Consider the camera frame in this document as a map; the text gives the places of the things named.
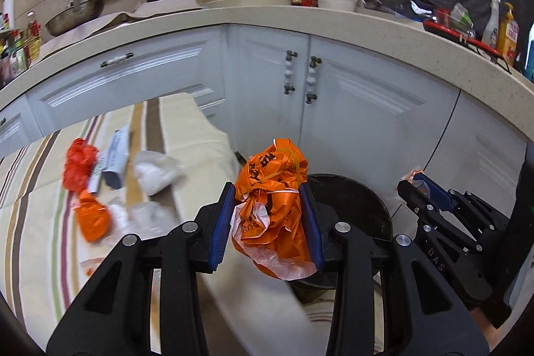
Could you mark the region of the person's right hand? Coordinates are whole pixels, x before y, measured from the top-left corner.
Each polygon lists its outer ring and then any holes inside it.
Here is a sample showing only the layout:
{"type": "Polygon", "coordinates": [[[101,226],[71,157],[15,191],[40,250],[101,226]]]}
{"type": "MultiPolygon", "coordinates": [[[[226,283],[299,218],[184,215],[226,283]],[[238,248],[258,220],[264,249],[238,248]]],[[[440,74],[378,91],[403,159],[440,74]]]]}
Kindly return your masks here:
{"type": "Polygon", "coordinates": [[[504,329],[502,327],[499,329],[495,328],[480,308],[475,308],[470,311],[470,316],[481,329],[492,351],[501,341],[504,329]]]}

